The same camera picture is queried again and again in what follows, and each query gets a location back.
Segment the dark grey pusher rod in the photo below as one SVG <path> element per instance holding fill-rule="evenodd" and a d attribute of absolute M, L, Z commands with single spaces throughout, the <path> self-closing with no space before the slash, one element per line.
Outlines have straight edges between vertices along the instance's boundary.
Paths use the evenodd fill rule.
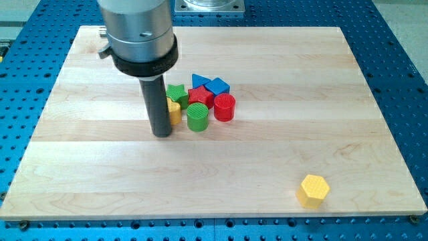
<path fill-rule="evenodd" d="M 140 78 L 139 82 L 153 135 L 168 137 L 172 126 L 163 75 Z"/>

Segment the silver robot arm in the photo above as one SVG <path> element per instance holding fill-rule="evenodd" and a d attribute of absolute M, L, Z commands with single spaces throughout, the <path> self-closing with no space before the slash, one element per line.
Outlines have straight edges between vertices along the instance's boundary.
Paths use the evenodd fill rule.
<path fill-rule="evenodd" d="M 163 75 L 178 60 L 171 6 L 167 0 L 98 0 L 108 44 L 98 52 L 111 56 L 123 74 L 139 79 L 152 133 L 172 133 Z"/>

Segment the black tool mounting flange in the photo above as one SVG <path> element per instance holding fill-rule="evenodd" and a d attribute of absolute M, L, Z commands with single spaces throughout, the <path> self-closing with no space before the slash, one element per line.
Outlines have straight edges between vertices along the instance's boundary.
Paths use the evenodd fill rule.
<path fill-rule="evenodd" d="M 112 50 L 110 51 L 110 55 L 116 68 L 124 74 L 138 78 L 157 76 L 170 70 L 179 58 L 177 37 L 176 35 L 173 37 L 173 46 L 169 52 L 150 62 L 129 62 L 117 56 Z"/>

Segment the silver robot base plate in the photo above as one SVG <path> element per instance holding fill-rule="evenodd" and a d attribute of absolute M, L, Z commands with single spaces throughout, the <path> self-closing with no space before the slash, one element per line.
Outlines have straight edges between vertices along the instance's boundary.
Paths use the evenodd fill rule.
<path fill-rule="evenodd" d="M 244 13 L 244 0 L 176 0 L 175 13 Z"/>

